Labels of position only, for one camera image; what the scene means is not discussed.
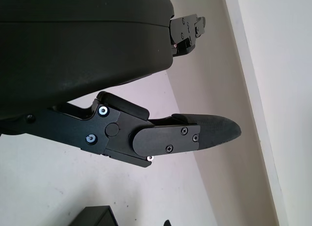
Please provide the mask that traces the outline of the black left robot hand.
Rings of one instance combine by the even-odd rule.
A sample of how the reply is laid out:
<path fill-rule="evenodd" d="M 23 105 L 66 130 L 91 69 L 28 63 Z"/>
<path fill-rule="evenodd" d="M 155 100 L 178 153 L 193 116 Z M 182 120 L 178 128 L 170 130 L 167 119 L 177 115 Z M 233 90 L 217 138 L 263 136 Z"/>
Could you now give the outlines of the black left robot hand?
<path fill-rule="evenodd" d="M 106 92 L 189 54 L 205 18 L 176 18 L 170 0 L 0 0 L 0 132 L 31 134 L 148 167 L 152 157 L 238 138 L 203 114 L 151 119 Z"/>

